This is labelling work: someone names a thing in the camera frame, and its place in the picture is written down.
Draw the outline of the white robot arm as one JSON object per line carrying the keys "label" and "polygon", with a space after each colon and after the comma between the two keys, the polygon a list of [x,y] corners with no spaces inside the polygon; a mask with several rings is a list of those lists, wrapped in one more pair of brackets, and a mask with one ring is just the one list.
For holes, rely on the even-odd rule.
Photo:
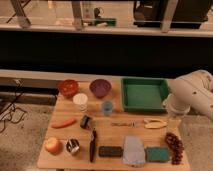
{"label": "white robot arm", "polygon": [[168,113],[167,131],[176,133],[190,109],[213,121],[213,75],[197,70],[169,81],[170,93],[164,100]]}

